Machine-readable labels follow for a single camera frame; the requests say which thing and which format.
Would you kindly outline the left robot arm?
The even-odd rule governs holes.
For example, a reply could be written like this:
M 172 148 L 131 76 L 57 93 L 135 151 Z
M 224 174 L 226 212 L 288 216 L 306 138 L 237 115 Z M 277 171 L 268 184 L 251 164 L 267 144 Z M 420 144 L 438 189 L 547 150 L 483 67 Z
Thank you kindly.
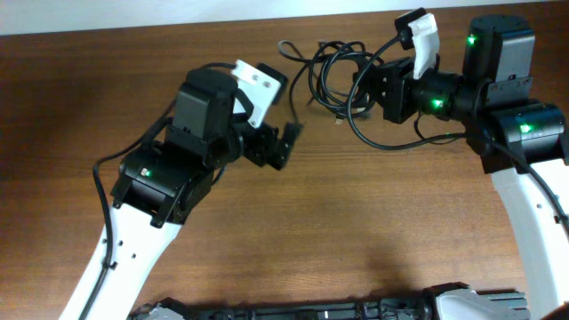
M 265 64 L 210 63 L 189 71 L 169 108 L 119 151 L 119 175 L 101 192 L 104 227 L 65 319 L 124 319 L 159 257 L 226 166 L 246 158 L 285 167 L 301 125 L 266 124 L 287 86 Z

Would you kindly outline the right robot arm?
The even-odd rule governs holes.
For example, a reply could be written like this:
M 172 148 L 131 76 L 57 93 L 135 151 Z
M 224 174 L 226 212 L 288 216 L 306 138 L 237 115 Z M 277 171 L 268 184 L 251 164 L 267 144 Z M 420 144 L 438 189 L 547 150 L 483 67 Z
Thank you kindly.
M 353 90 L 401 124 L 422 113 L 463 124 L 509 216 L 527 294 L 482 294 L 462 283 L 427 288 L 421 319 L 565 319 L 568 316 L 568 123 L 555 105 L 533 99 L 535 35 L 519 16 L 490 14 L 469 24 L 459 74 L 439 70 L 434 16 L 423 9 L 396 19 L 396 41 L 412 57 L 370 58 Z

